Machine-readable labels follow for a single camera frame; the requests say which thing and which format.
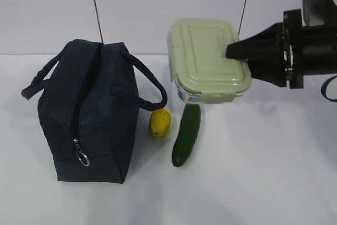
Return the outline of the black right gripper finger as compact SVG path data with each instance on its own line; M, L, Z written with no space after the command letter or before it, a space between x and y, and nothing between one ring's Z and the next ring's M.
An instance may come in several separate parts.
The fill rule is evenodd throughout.
M234 60L283 60L283 23L275 23L250 38L229 44L226 57Z
M265 81L278 87L286 87L285 66L268 62L248 60L248 66L253 79Z

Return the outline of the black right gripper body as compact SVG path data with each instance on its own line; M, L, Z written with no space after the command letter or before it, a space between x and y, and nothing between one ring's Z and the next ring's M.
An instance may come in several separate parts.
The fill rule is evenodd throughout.
M308 75L336 73L336 23L303 26L300 9L283 13L281 62L273 83L302 89Z

